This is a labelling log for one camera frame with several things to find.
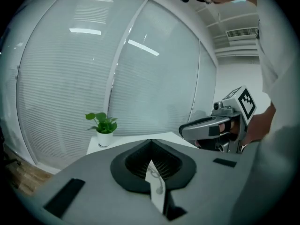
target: person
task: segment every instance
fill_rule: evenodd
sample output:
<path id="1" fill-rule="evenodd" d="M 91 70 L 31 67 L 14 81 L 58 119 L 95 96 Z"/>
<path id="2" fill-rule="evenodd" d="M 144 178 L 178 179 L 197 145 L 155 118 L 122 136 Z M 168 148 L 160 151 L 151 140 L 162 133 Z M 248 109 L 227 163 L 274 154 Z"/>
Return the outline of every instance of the person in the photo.
<path id="1" fill-rule="evenodd" d="M 198 0 L 210 3 L 225 3 L 233 0 Z M 253 116 L 242 145 L 263 139 L 270 131 L 284 125 L 299 122 L 299 109 L 295 97 L 299 90 L 299 42 L 285 15 L 273 0 L 247 0 L 257 7 L 259 16 L 256 45 L 262 68 L 263 92 L 271 99 L 267 110 Z M 224 131 L 225 125 L 219 125 Z M 232 133 L 237 134 L 239 125 L 231 122 Z"/>

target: wooden floor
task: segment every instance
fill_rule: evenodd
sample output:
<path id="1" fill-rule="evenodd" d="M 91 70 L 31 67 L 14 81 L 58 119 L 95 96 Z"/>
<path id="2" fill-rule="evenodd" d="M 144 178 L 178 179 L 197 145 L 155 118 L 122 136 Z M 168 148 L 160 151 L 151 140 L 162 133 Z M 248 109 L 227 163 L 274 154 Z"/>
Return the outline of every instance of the wooden floor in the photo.
<path id="1" fill-rule="evenodd" d="M 29 164 L 14 154 L 7 146 L 4 146 L 4 151 L 8 154 L 9 159 L 16 158 L 21 162 L 20 165 L 16 162 L 7 165 L 5 167 L 5 174 L 11 185 L 24 195 L 33 195 L 36 189 L 52 177 L 52 174 Z"/>

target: white tag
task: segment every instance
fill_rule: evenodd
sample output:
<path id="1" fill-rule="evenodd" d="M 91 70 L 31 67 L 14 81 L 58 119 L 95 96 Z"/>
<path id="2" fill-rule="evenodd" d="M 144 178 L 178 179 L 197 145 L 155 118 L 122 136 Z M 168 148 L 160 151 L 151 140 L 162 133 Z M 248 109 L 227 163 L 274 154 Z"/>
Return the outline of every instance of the white tag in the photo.
<path id="1" fill-rule="evenodd" d="M 159 175 L 152 160 L 150 161 L 145 180 L 150 183 L 151 201 L 163 213 L 165 203 L 165 181 Z"/>

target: frosted glass partition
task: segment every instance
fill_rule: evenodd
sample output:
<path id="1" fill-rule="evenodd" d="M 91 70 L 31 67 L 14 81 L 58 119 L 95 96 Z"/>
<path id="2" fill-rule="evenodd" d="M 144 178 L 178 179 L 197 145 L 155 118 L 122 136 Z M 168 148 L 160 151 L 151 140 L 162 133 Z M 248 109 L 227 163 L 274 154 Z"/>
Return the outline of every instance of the frosted glass partition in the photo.
<path id="1" fill-rule="evenodd" d="M 205 47 L 200 45 L 198 85 L 190 121 L 211 114 L 215 94 L 217 69 Z"/>
<path id="2" fill-rule="evenodd" d="M 109 105 L 116 135 L 178 133 L 190 116 L 199 40 L 177 17 L 149 1 L 139 14 L 115 71 Z"/>
<path id="3" fill-rule="evenodd" d="M 95 131 L 85 113 L 103 110 L 124 31 L 145 0 L 57 0 L 21 61 L 17 111 L 38 162 L 64 168 L 84 156 Z"/>

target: white shirt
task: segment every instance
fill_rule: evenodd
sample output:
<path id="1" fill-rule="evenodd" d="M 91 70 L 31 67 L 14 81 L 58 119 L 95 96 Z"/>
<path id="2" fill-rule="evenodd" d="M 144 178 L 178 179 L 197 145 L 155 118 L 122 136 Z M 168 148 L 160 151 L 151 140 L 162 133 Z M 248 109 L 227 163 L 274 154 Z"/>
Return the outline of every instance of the white shirt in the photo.
<path id="1" fill-rule="evenodd" d="M 257 0 L 262 90 L 276 108 L 270 131 L 300 122 L 300 45 L 274 0 Z"/>

